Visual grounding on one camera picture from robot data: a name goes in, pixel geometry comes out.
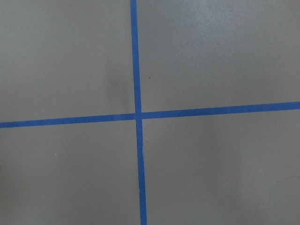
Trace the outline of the brown paper table cover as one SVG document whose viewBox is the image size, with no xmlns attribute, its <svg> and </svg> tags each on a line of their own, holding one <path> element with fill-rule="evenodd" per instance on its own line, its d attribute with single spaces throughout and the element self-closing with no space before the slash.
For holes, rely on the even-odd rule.
<svg viewBox="0 0 300 225">
<path fill-rule="evenodd" d="M 297 0 L 3 0 L 3 225 L 297 225 Z"/>
</svg>

